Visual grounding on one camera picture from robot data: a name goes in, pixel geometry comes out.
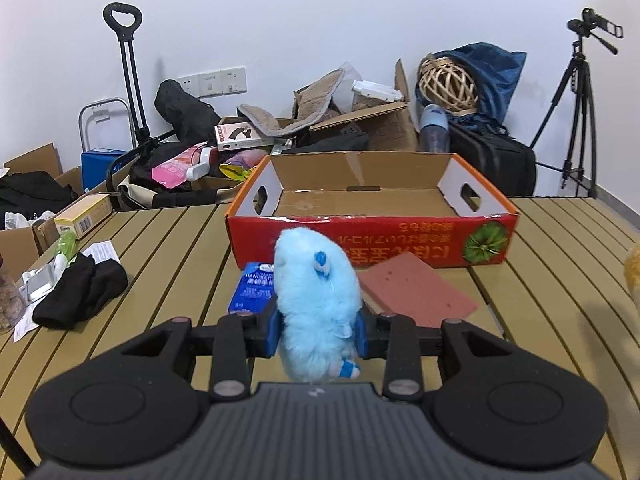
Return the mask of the pink plastic package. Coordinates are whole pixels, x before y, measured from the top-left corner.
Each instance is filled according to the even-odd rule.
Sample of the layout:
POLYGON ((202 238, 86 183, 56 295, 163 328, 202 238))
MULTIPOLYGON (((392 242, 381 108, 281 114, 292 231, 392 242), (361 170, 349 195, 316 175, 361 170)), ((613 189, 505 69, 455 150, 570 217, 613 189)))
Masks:
POLYGON ((152 179, 164 188, 178 188, 186 182, 194 182, 209 173, 210 149, 204 145, 187 148, 177 156, 161 162, 151 171, 152 179))

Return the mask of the blue plastic crate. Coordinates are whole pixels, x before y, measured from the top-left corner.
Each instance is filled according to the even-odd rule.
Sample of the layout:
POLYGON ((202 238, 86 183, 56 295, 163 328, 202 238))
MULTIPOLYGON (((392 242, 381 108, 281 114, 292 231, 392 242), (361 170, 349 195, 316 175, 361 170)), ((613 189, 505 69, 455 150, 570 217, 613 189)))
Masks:
POLYGON ((102 188, 112 162, 126 152, 116 148, 94 148, 81 153, 81 182, 85 192, 102 188))

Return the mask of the white wall socket strip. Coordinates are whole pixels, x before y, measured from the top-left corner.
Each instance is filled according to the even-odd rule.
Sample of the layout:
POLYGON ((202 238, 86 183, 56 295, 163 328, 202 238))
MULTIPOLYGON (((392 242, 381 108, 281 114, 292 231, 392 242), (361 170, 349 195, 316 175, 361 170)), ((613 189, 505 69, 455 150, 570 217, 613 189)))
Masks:
POLYGON ((210 96, 230 96, 247 92, 246 69, 244 66, 215 70, 177 79, 183 91, 194 98, 210 96))

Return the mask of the yellow small carton box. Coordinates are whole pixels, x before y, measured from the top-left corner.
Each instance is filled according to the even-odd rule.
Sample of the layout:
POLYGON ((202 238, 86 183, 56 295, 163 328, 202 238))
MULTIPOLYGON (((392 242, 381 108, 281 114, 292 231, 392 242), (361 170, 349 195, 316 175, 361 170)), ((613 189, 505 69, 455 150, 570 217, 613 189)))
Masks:
POLYGON ((111 197, 106 193, 86 194, 54 217, 58 234, 74 234, 78 240, 86 237, 112 213, 111 197))

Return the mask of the woven rattan ball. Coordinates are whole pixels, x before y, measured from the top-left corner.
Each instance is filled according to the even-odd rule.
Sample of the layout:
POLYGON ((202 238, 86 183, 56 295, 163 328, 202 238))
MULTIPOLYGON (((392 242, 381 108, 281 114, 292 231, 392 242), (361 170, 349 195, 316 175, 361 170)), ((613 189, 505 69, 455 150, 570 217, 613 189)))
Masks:
POLYGON ((472 76, 449 56, 436 58, 430 53, 421 61, 416 78, 416 92, 426 102, 439 105, 454 116, 478 111, 480 98, 472 76))

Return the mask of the dark blue velvet cloth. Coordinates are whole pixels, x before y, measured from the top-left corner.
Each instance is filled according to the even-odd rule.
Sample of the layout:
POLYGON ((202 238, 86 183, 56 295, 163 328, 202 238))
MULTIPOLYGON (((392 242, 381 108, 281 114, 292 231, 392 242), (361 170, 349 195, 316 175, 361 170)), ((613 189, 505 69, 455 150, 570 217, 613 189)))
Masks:
POLYGON ((477 112, 473 114, 475 125, 469 119, 463 119, 462 124, 470 130, 483 126, 497 136, 508 136, 509 131, 503 123, 524 70, 527 53, 504 50, 489 42, 476 42, 435 52, 434 58, 449 58, 473 79, 478 96, 477 112))

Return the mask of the pink sponge block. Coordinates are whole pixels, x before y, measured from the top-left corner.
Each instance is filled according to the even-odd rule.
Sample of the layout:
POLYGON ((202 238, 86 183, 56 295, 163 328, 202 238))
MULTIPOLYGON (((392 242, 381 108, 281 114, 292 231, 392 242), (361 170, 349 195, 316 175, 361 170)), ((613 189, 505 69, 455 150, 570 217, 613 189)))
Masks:
POLYGON ((382 312, 412 318, 417 326, 439 327, 447 318, 467 318, 478 304, 411 252, 358 274, 366 297, 382 312))

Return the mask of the red cardboard fruit tray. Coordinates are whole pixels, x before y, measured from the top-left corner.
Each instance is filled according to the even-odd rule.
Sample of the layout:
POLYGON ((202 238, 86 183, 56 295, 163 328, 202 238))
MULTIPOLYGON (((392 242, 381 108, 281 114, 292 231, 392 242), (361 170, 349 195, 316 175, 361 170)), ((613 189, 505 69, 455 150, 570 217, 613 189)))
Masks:
POLYGON ((226 215, 238 266, 270 262, 304 226, 366 268, 411 252, 433 268, 503 262, 518 210, 457 154, 333 152, 268 156, 226 215))

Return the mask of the black sock pair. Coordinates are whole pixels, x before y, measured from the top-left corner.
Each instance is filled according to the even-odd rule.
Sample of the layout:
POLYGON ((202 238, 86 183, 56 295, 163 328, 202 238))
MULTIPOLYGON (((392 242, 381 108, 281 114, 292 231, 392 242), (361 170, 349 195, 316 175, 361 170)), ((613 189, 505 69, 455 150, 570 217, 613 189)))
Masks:
POLYGON ((127 286, 128 276, 120 263, 113 259, 96 263, 80 254, 35 307, 32 320, 52 330, 71 330, 99 314, 127 286))

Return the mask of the black folding hand trolley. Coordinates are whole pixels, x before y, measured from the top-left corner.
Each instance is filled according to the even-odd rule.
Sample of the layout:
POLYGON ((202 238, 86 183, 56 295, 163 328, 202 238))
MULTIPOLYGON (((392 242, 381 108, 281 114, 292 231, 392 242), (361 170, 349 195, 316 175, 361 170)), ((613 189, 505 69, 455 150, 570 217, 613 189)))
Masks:
POLYGON ((149 124, 146 120, 137 73, 137 64, 134 58, 134 33, 142 24, 142 12, 136 6, 129 3, 112 2, 107 3, 102 11, 102 15, 105 24, 114 32, 119 44, 126 98, 109 98, 90 103, 80 110, 77 121, 82 153, 93 150, 90 146, 85 114, 91 110, 94 115, 94 120, 98 120, 99 112, 104 115, 108 114, 107 107, 110 104, 116 103, 124 107, 130 131, 131 150, 112 162, 111 167, 107 170, 107 179, 110 178, 115 171, 122 169, 123 166, 132 162, 136 157, 149 157, 154 148, 157 148, 160 142, 167 140, 171 136, 171 133, 168 132, 154 138, 154 136, 151 136, 149 124))

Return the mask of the yellow plush toy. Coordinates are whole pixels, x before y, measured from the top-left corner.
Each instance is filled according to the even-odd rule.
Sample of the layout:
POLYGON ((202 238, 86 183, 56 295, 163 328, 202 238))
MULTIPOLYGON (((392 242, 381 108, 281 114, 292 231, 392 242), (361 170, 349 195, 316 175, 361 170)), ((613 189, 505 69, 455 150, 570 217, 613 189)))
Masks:
POLYGON ((624 261, 624 275, 630 296, 640 310, 640 243, 634 244, 624 261))

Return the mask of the light blue plush toy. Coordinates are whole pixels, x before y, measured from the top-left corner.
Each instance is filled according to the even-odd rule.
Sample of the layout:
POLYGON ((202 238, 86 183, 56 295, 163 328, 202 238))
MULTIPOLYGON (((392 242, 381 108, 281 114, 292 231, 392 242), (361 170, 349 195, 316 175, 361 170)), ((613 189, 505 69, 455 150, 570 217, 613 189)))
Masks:
POLYGON ((294 382, 355 379, 359 281, 344 250, 308 228, 282 231, 274 248, 274 292, 283 318, 279 352, 294 382))

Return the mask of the black fabric bag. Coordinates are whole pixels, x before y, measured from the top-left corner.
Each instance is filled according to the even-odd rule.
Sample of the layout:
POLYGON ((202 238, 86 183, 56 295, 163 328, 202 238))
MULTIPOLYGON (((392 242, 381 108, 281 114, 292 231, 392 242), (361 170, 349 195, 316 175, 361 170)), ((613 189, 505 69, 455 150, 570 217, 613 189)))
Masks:
POLYGON ((160 84, 154 106, 182 144, 216 143, 215 127, 220 116, 211 105, 186 93, 178 81, 166 79, 160 84))

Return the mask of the black suitcase bag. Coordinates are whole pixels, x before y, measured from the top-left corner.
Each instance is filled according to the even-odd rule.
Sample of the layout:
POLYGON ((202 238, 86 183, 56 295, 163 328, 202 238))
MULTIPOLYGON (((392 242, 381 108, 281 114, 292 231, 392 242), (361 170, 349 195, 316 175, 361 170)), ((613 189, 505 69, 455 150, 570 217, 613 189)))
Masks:
POLYGON ((505 196, 530 197, 537 183, 534 151, 527 145, 493 133, 485 125, 472 129, 449 124, 450 150, 478 170, 505 196))

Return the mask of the open brown cardboard box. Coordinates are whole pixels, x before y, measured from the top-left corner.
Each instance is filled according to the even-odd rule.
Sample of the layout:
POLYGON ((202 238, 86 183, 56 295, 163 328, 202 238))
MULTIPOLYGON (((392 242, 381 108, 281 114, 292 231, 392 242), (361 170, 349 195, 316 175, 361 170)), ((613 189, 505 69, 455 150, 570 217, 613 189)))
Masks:
POLYGON ((395 64, 394 84, 402 94, 399 101, 368 107, 357 105, 347 114, 311 126, 300 142, 308 145, 335 138, 339 134, 367 133, 370 150, 415 152, 418 149, 418 134, 411 119, 409 87, 400 58, 395 64))

